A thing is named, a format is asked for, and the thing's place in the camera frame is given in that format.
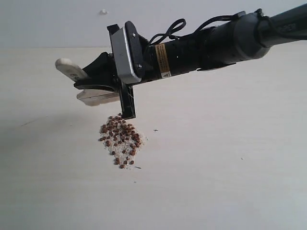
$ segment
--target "warning label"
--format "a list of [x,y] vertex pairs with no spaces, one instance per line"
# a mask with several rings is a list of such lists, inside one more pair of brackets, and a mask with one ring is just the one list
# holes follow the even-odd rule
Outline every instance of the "warning label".
[[165,44],[158,44],[155,46],[155,52],[157,54],[157,60],[160,68],[160,73],[162,78],[171,77],[171,71],[168,65],[167,53],[165,49]]

